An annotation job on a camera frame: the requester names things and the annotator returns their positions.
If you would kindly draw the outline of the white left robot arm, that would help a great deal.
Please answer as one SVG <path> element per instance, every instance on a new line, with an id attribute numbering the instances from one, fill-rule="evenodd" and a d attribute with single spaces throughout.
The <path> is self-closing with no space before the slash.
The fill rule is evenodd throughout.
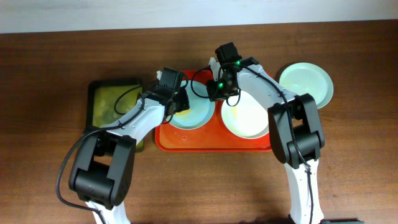
<path id="1" fill-rule="evenodd" d="M 69 188 L 85 205 L 59 200 L 71 207 L 91 212 L 96 223 L 129 223 L 124 199 L 129 191 L 137 144 L 152 129 L 175 113 L 187 110 L 185 73 L 165 68 L 159 83 L 138 93 L 134 107 L 104 127 L 90 127 L 69 150 L 75 154 Z"/>

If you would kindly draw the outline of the white plate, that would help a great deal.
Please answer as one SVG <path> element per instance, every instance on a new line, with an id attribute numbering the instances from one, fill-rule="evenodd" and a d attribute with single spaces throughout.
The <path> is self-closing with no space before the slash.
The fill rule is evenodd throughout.
<path id="1" fill-rule="evenodd" d="M 269 133 L 266 109 L 245 91 L 223 102 L 221 118 L 227 129 L 240 138 L 257 139 Z"/>

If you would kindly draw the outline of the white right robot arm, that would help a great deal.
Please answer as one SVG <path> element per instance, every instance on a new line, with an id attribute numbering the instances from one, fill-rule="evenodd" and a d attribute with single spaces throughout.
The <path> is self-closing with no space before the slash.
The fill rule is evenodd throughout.
<path id="1" fill-rule="evenodd" d="M 254 57 L 242 58 L 230 42 L 215 50 L 216 74 L 206 83 L 210 101 L 227 100 L 245 91 L 268 115 L 271 149 L 287 173 L 292 223 L 322 223 L 317 169 L 325 137 L 315 99 L 283 88 Z"/>

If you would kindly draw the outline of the light green plate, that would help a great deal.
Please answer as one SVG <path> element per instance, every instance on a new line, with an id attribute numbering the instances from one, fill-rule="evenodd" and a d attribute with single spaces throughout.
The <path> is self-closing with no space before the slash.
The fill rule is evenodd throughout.
<path id="1" fill-rule="evenodd" d="M 279 84 L 298 95 L 312 95 L 317 108 L 326 106 L 334 93 L 329 74 L 318 65 L 308 62 L 293 63 L 285 68 L 280 74 Z"/>

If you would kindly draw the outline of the light blue plate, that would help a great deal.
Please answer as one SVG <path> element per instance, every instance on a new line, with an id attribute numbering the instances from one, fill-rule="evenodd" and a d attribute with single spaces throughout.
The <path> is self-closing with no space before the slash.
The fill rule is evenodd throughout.
<path id="1" fill-rule="evenodd" d="M 192 92 L 191 81 L 186 86 L 189 109 L 173 115 L 170 124 L 179 129 L 196 129 L 205 125 L 213 116 L 215 102 L 207 98 L 200 98 Z"/>

